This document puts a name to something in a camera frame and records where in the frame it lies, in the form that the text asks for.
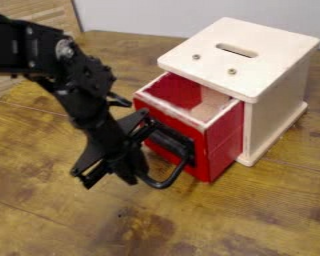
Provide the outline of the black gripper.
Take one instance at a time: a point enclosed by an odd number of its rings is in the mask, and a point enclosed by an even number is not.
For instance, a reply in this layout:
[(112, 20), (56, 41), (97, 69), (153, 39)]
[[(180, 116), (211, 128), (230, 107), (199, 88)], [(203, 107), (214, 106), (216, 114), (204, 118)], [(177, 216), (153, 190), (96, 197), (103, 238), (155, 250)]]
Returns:
[(137, 175), (147, 174), (149, 166), (137, 139), (137, 127), (149, 119), (149, 110), (141, 108), (116, 120), (108, 109), (87, 122), (76, 120), (76, 127), (87, 136), (84, 152), (71, 174), (91, 189), (112, 172), (128, 184), (137, 184)]

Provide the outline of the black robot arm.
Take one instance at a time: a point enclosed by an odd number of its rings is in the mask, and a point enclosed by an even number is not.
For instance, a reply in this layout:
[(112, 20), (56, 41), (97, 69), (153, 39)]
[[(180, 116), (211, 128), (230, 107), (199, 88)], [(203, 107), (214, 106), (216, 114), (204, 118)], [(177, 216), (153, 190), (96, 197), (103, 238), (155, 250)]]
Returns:
[(149, 166), (135, 131), (141, 109), (115, 119), (109, 109), (132, 102), (112, 92), (111, 67), (87, 55), (61, 30), (0, 14), (0, 75), (24, 76), (53, 95), (73, 126), (87, 135), (87, 148), (71, 170), (89, 188), (108, 173), (128, 184), (151, 183)]

